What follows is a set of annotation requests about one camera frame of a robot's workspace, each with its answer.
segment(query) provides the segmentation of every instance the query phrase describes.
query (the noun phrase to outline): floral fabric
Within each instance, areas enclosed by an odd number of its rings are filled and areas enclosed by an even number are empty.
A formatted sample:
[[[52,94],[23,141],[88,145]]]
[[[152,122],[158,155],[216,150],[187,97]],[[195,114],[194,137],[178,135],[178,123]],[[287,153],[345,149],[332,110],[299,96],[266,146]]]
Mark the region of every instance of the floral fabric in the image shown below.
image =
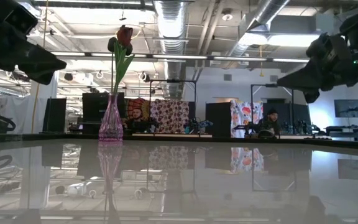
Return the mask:
[[[231,137],[244,138],[244,130],[234,130],[237,125],[247,125],[251,122],[251,103],[237,100],[231,101]],[[262,102],[254,103],[254,124],[264,117],[264,107]]]
[[[184,133],[188,122],[189,103],[178,100],[156,100],[151,103],[151,115],[160,124],[157,133]]]

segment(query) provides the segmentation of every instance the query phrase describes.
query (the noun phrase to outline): vase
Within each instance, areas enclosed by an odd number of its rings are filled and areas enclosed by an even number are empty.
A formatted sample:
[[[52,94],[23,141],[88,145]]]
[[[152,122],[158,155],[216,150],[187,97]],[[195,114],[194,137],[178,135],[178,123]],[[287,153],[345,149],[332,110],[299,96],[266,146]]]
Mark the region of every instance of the vase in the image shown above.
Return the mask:
[[[109,95],[109,104],[99,130],[99,143],[122,144],[122,121],[117,107],[117,96]]]

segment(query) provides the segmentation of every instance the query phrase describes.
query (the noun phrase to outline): white wall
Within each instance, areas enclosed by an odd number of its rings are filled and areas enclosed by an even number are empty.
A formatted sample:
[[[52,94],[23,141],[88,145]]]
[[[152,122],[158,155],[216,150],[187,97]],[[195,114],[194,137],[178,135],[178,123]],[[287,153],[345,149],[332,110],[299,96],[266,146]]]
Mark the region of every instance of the white wall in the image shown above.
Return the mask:
[[[247,69],[229,69],[223,70],[221,68],[204,68],[200,79],[197,82],[197,104],[196,116],[201,120],[205,119],[205,104],[215,103],[216,97],[224,98],[238,98],[241,101],[250,102],[250,85],[251,84],[266,84],[270,82],[271,75],[284,76],[279,69],[263,69],[263,77],[260,76],[260,69],[249,71]],[[193,67],[186,68],[187,79],[191,79],[194,74]],[[232,81],[227,82],[223,80],[224,74],[231,74]],[[193,90],[185,86],[184,100],[194,101]],[[291,100],[291,96],[281,87],[266,88],[262,87],[254,95],[254,101],[260,101],[266,98],[285,98]],[[294,102],[305,104],[303,94],[296,91],[294,94]]]
[[[186,76],[190,80],[193,78],[195,68],[187,67]],[[221,68],[204,68],[197,82],[197,104],[196,116],[201,120],[205,119],[205,104],[215,103],[215,97],[238,98],[241,101],[250,101],[250,85],[266,84],[270,82],[271,75],[278,75],[279,78],[286,74],[281,73],[279,69],[263,69],[263,77],[260,76],[260,69],[249,71],[247,69],[232,68],[224,70]],[[232,81],[223,80],[224,74],[231,74]],[[184,100],[194,101],[193,90],[188,86],[184,89]],[[255,95],[254,101],[260,101],[266,98],[285,98],[291,100],[291,96],[283,88],[262,87]],[[327,126],[342,126],[356,124],[358,118],[335,118],[334,100],[358,99],[358,84],[354,87],[336,86],[331,91],[321,91],[320,97],[309,105],[311,122],[320,128]],[[295,91],[294,102],[306,104],[302,92]]]

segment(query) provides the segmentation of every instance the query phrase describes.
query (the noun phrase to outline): man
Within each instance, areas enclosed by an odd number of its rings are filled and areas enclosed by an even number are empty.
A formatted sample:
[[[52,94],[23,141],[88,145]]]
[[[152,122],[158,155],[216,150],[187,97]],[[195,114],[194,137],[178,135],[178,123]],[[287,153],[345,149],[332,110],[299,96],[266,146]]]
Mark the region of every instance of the man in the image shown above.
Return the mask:
[[[134,108],[129,120],[125,122],[127,129],[130,129],[133,133],[143,133],[147,130],[147,123],[144,122],[143,112],[140,108]]]
[[[267,116],[259,121],[260,131],[267,130],[274,133],[275,136],[280,135],[280,125],[277,122],[278,113],[272,108],[268,111]]]

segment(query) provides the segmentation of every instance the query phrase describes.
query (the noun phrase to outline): ceiling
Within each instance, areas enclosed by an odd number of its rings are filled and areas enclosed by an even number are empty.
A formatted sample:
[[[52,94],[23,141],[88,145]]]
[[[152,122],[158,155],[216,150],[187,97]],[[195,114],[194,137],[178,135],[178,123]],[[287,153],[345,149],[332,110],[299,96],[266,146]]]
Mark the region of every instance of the ceiling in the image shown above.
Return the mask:
[[[200,35],[203,30],[209,3],[212,0],[195,0],[190,3],[186,18],[186,39],[185,54],[191,55],[197,53]],[[93,2],[88,1],[88,8],[74,7],[49,7],[47,10],[47,29],[44,32],[45,23],[39,21],[36,30],[29,36],[29,42],[44,46],[49,51],[81,51],[81,52],[107,52],[107,42],[115,32],[125,24],[134,28],[134,38],[132,44],[134,52],[139,54],[160,54],[162,52],[160,42],[153,40],[158,37],[157,18],[150,11],[135,11],[122,9],[97,9]],[[34,1],[35,5],[42,5],[42,1]],[[224,9],[231,9],[232,19],[224,21],[219,18],[216,29],[213,33],[213,39],[209,46],[206,46],[207,54],[219,52],[225,55],[231,50],[237,42],[239,33],[238,25],[242,15],[252,12],[256,9],[258,0],[232,0],[223,1]],[[352,7],[357,7],[358,1],[340,1],[340,0],[296,0],[291,1],[281,10],[281,16],[295,16],[293,19],[301,17],[312,17],[317,12],[325,12],[330,9],[340,9],[346,11]],[[39,7],[45,14],[46,8]],[[281,57],[281,58],[306,58],[305,47],[277,47],[264,45],[261,48],[248,48],[247,54],[253,57]],[[66,60],[67,68],[60,72],[59,85],[89,85],[86,82],[92,82],[95,85],[111,86],[111,61],[97,60]],[[194,66],[194,62],[187,61],[187,66]],[[259,62],[250,62],[248,69],[260,68]],[[293,63],[264,63],[264,68],[279,68],[286,72],[293,68]],[[217,67],[239,68],[238,64],[222,63]],[[148,83],[140,81],[139,75],[145,72],[154,79],[165,79],[165,70],[163,62],[133,62],[128,73],[122,80],[121,85],[125,86],[149,86]],[[81,74],[79,79],[66,81],[64,74]],[[16,80],[9,73],[0,70],[0,83],[25,84]],[[17,95],[26,95],[30,87],[0,87],[0,90],[14,91]],[[70,95],[81,95],[88,92],[88,88],[59,88],[58,94],[64,97]],[[163,96],[164,91],[157,91],[156,96]],[[147,95],[148,90],[137,92],[138,95]]]

